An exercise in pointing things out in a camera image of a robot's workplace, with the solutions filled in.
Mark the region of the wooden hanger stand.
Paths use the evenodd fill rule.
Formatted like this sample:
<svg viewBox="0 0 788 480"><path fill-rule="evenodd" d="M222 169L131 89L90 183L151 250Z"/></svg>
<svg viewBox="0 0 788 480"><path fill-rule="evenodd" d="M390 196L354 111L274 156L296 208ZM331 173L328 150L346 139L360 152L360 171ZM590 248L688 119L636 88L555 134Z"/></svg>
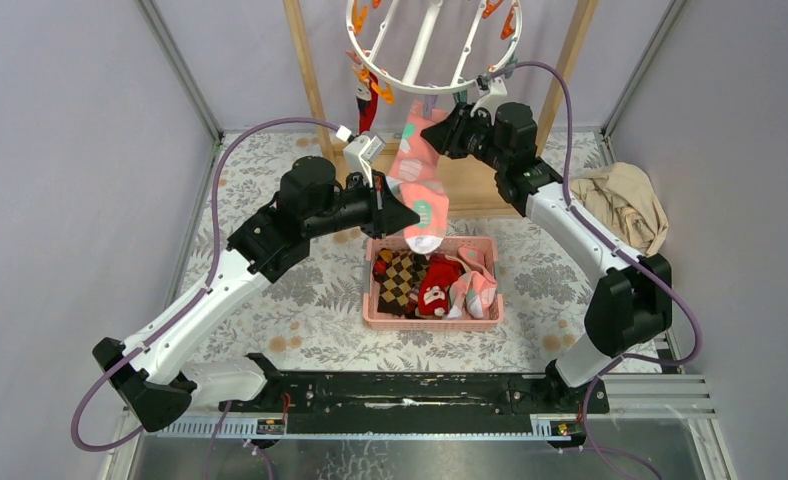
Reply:
<svg viewBox="0 0 788 480"><path fill-rule="evenodd" d="M570 79L575 68L597 6L596 1L578 1L576 3L556 65L557 71L566 81ZM285 1L283 8L299 62L311 115L317 120L324 121L326 115L301 5L298 1ZM553 80L537 120L539 153L542 153L546 147L562 98L562 89L559 83ZM317 139L322 156L333 163L337 178L343 180L348 173L348 165L343 155L343 143L332 141L330 130L326 127L317 129ZM493 218L513 215L513 209L501 201L496 191L493 175L489 172L488 167L477 160L472 158L450 160L443 157L439 161L438 176L450 199L450 217Z"/></svg>

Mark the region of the black red yellow argyle sock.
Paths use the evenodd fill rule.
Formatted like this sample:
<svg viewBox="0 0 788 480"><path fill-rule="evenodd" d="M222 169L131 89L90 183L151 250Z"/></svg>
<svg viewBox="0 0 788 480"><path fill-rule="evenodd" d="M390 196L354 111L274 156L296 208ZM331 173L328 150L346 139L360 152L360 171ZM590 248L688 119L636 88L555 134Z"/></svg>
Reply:
<svg viewBox="0 0 788 480"><path fill-rule="evenodd" d="M371 268L371 273L375 281L382 282L387 277L387 271L393 258L394 252L390 249L381 249L377 253Z"/></svg>

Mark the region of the pink plastic basket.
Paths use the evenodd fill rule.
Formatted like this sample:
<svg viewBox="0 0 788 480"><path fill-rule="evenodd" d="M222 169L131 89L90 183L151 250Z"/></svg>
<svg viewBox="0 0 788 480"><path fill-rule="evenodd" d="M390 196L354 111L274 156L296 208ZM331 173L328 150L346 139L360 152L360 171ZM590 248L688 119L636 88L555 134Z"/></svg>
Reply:
<svg viewBox="0 0 788 480"><path fill-rule="evenodd" d="M467 247L479 252L477 258L482 260L491 274L497 276L496 266L499 260L497 243L488 236L450 236L446 237L437 252L457 254L460 247ZM369 328L389 331L471 331L485 332L499 325L505 316L504 296L497 291L495 302L482 319L475 319L463 314L460 319L407 318L378 310L380 285L373 278L372 264L380 250L407 250L402 236L389 236L383 239L367 241L365 253L365 290L362 297L362 315Z"/></svg>

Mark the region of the brown argyle sock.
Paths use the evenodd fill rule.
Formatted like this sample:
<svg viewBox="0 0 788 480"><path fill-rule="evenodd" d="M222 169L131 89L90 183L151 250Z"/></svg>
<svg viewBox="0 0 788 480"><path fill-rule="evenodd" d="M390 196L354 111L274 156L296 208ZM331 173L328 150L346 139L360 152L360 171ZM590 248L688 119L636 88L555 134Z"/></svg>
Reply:
<svg viewBox="0 0 788 480"><path fill-rule="evenodd" d="M391 251L394 252L394 258L388 268L387 277L382 282L374 280L379 287L377 311L415 318L418 291L426 275L429 258L410 250Z"/></svg>

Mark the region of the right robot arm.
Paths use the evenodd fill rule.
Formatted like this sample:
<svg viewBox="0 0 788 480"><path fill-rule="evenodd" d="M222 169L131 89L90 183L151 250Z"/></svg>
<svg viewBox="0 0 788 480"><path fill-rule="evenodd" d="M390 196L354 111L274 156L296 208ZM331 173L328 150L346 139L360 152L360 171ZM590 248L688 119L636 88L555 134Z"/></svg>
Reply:
<svg viewBox="0 0 788 480"><path fill-rule="evenodd" d="M584 333L546 370L545 402L567 412L614 359L672 325L670 264L626 247L565 192L562 176L536 153L530 107L508 102L495 114L459 103L422 138L450 159L472 156L490 167L501 198L546 230L577 263L593 288Z"/></svg>

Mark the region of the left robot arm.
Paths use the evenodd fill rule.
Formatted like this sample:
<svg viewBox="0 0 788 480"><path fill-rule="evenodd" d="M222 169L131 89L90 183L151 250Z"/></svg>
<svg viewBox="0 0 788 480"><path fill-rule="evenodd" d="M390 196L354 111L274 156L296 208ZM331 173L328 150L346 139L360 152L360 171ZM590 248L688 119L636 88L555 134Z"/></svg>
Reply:
<svg viewBox="0 0 788 480"><path fill-rule="evenodd" d="M353 173L341 185L329 161L303 157L282 175L272 199L222 244L200 285L125 340L101 340L92 354L147 432L203 405L241 401L269 410L281 387L260 357L195 363L195 350L231 313L305 260L313 239L352 228L379 239L419 220L383 173Z"/></svg>

